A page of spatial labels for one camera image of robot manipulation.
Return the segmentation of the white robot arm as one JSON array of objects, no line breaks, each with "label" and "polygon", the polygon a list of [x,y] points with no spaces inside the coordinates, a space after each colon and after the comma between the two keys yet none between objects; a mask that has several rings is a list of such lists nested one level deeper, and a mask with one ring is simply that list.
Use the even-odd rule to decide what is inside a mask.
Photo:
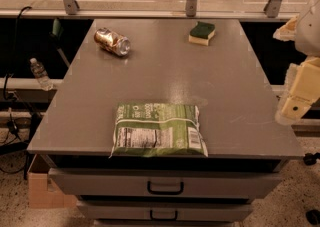
[{"label": "white robot arm", "polygon": [[289,65],[275,114],[277,123],[292,125],[320,98],[320,0],[310,0],[297,16],[278,28],[273,37],[293,41],[295,49],[306,55],[301,64]]}]

